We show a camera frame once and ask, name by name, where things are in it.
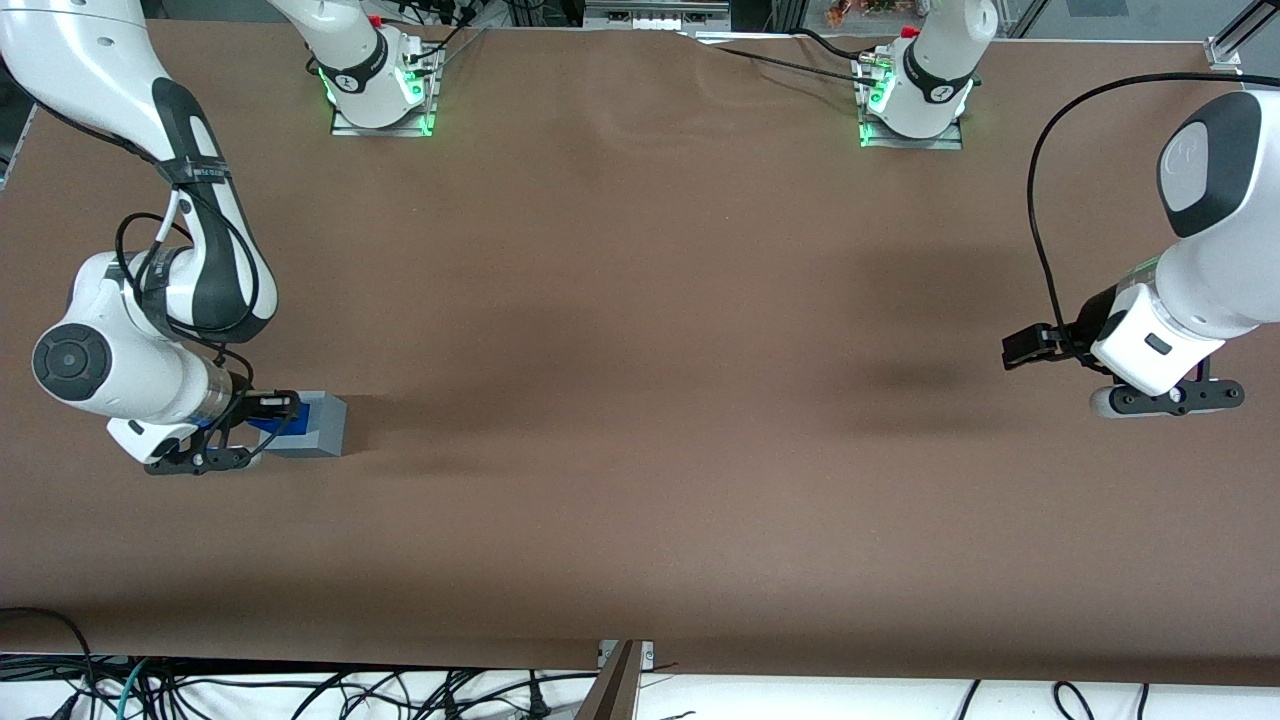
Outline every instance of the metal bracket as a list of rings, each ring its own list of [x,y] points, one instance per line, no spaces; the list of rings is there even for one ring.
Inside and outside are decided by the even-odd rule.
[[[858,105],[858,141],[863,147],[904,147],[914,150],[960,150],[964,147],[964,138],[960,135],[960,119],[951,120],[947,129],[937,137],[918,140],[904,137],[892,129],[884,120],[870,111],[872,102],[879,101],[879,94],[884,92],[891,79],[892,63],[890,60],[890,46],[879,45],[870,53],[863,53],[856,60],[850,60],[854,77],[865,77],[876,81],[877,85],[858,85],[854,90],[854,100]]]
[[[599,667],[602,670],[604,669],[604,665],[609,661],[609,657],[613,655],[613,650],[618,647],[618,642],[621,642],[621,641],[600,641],[600,648],[595,653],[595,666],[596,667]],[[644,641],[641,643],[641,648],[640,650],[644,653],[644,659],[643,659],[644,660],[644,665],[641,665],[640,669],[641,670],[653,670],[653,642]]]
[[[412,35],[410,38],[417,41],[417,47],[411,47],[411,53],[421,53],[421,40]],[[434,135],[435,113],[440,105],[440,74],[444,72],[445,53],[447,50],[442,47],[407,68],[410,74],[403,78],[404,91],[421,95],[422,102],[412,108],[398,122],[381,128],[360,127],[344,118],[334,106],[330,133],[342,137],[430,137]],[[334,104],[332,97],[329,104]]]
[[[653,669],[653,643],[604,641],[600,659],[605,660],[604,669],[595,676],[573,720],[634,720],[640,673]]]
[[[1280,0],[1253,0],[1222,32],[1204,40],[1204,58],[1210,69],[1240,74],[1240,49],[1280,13]]]

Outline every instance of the mounting plate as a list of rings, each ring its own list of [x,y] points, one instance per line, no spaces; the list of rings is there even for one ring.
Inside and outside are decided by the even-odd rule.
[[[604,669],[604,664],[609,661],[609,656],[613,655],[613,650],[618,647],[620,641],[600,641],[600,648],[595,653],[595,666]],[[644,661],[640,664],[640,670],[653,670],[653,642],[643,641],[640,643],[640,652],[644,653]]]
[[[410,68],[411,70],[426,70],[424,77],[407,81],[411,90],[421,90],[424,100],[421,105],[410,110],[398,122],[381,128],[365,128],[353,124],[335,108],[330,133],[342,137],[431,137],[435,132],[435,111],[440,105],[440,73],[444,72],[444,55],[445,50],[440,49]]]
[[[890,46],[881,45],[870,53],[863,53],[859,59],[850,60],[849,64],[854,70],[854,77],[867,77],[874,79],[877,83],[883,83],[884,76],[891,67]],[[858,140],[863,147],[904,147],[914,150],[960,150],[964,147],[959,119],[951,120],[951,124],[947,126],[947,129],[942,131],[942,135],[925,140],[905,137],[890,129],[884,124],[884,120],[868,109],[872,96],[883,90],[884,85],[858,85],[854,90],[854,99],[858,104]]]

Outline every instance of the black band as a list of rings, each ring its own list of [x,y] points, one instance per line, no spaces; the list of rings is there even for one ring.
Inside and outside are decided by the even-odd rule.
[[[221,158],[174,158],[156,163],[156,172],[170,186],[191,184],[193,182],[227,182],[232,169]]]
[[[906,46],[906,53],[902,54],[902,67],[906,69],[906,77],[911,79],[911,85],[920,88],[924,101],[931,105],[950,102],[957,92],[969,85],[969,79],[973,78],[973,70],[956,79],[942,79],[938,76],[931,74],[915,59],[915,41],[911,41]]]
[[[187,250],[191,247],[161,247],[151,259],[151,266],[147,268],[146,274],[137,278],[138,286],[142,288],[138,307],[154,328],[174,341],[183,338],[169,325],[169,269],[173,266],[174,258]]]
[[[374,49],[372,55],[369,56],[364,63],[358,65],[352,65],[349,68],[338,69],[330,68],[329,65],[316,60],[320,65],[320,72],[324,77],[329,78],[329,82],[338,90],[347,92],[349,95],[356,95],[365,91],[365,85],[374,78],[378,73],[383,72],[387,65],[387,36],[378,32],[378,47]]]

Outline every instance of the metal frame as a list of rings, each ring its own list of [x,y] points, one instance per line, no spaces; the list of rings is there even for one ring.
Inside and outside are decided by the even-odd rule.
[[[648,662],[653,662],[649,651]],[[634,720],[636,715],[636,696],[640,693],[640,671],[644,669],[645,642],[621,641],[608,653],[604,670],[591,683],[582,707],[573,720]]]
[[[1217,35],[1204,40],[1204,56],[1216,72],[1240,72],[1240,49],[1280,13],[1280,0],[1253,0]]]

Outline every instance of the white floor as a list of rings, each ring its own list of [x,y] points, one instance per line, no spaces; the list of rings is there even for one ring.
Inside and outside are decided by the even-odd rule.
[[[326,675],[289,675],[289,679],[319,682]],[[375,683],[385,674],[360,679]],[[410,692],[422,698],[443,679],[442,673],[407,675]],[[266,676],[237,676],[237,680],[264,680]],[[527,679],[525,671],[486,673],[460,694],[476,697],[507,684]],[[955,720],[968,680],[874,680],[831,678],[748,678],[716,675],[648,675],[640,692],[636,720],[668,720],[692,711],[690,720]],[[543,694],[552,708],[581,701],[590,680],[544,683]],[[1052,683],[983,682],[969,708],[969,720],[1059,719],[1053,706]],[[1138,703],[1138,685],[1082,683],[1096,720],[1129,720]],[[384,685],[399,697],[398,685]],[[238,689],[196,685],[183,697],[214,720],[287,720],[307,696],[306,689]],[[0,720],[47,717],[64,700],[69,688],[61,682],[0,683]],[[525,692],[509,700],[525,705]],[[301,716],[302,720],[334,719],[342,707],[338,691],[326,692]],[[1078,720],[1084,712],[1069,703]],[[87,702],[77,707],[74,720],[84,720]],[[99,717],[110,720],[100,705]],[[352,714],[352,720],[392,720],[390,705],[374,702]],[[467,719],[508,720],[518,717],[511,706],[494,702],[477,706]],[[1280,717],[1280,688],[1226,688],[1156,685],[1151,691],[1146,717],[1149,720],[1274,720]],[[442,720],[436,714],[431,720]]]

